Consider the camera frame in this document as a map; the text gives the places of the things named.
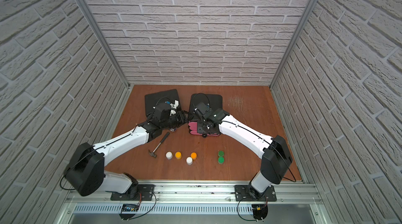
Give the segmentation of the black pink drawer cabinet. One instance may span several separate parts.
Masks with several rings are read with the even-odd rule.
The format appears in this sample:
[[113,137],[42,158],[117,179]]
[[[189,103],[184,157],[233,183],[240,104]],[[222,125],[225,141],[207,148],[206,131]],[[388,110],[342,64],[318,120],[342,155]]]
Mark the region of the black pink drawer cabinet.
[[195,108],[200,103],[204,103],[209,109],[215,111],[223,108],[223,97],[219,94],[192,94],[189,106],[188,130],[191,135],[206,137],[218,137],[219,128],[207,129],[202,127],[202,120],[195,113]]

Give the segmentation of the orange paint can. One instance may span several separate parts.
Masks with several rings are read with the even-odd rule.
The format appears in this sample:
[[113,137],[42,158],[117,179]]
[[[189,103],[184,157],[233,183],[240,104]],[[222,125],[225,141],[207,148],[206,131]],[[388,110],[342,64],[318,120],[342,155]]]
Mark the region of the orange paint can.
[[195,152],[191,153],[191,158],[193,160],[197,159],[197,154]]

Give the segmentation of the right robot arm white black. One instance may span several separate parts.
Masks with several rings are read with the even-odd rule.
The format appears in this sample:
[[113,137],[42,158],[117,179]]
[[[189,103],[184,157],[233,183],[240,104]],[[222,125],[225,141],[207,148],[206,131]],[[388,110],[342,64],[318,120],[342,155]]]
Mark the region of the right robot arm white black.
[[240,142],[261,159],[260,170],[248,185],[249,194],[253,198],[261,198],[268,187],[281,183],[293,162],[283,137],[262,134],[238,121],[223,109],[213,111],[209,108],[197,108],[194,113],[201,118],[201,126],[204,129],[217,128],[221,134]]

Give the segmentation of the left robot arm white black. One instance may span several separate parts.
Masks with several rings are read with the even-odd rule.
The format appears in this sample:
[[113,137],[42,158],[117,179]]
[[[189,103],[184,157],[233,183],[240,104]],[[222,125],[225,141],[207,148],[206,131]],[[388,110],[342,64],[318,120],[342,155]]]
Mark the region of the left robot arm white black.
[[134,129],[113,139],[79,145],[63,172],[66,179],[81,195],[96,191],[126,194],[134,192],[137,181],[130,175],[108,172],[105,167],[124,153],[156,139],[165,129],[176,129],[187,124],[188,112],[167,103],[158,104],[147,120]]

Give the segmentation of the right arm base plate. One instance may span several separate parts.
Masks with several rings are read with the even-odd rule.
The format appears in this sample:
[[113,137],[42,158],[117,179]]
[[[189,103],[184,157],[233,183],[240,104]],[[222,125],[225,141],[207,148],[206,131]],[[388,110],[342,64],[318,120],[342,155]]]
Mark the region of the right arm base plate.
[[251,185],[235,185],[234,195],[236,201],[248,200],[248,201],[267,201],[276,202],[276,192],[273,186],[269,186],[264,193],[258,192]]

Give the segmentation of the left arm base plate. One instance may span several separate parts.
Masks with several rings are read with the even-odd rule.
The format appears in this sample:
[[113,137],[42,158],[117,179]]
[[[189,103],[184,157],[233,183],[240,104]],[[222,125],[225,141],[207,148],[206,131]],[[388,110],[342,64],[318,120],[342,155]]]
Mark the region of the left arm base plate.
[[128,192],[119,194],[112,192],[111,201],[145,201],[150,202],[154,198],[154,184],[138,184],[132,186]]

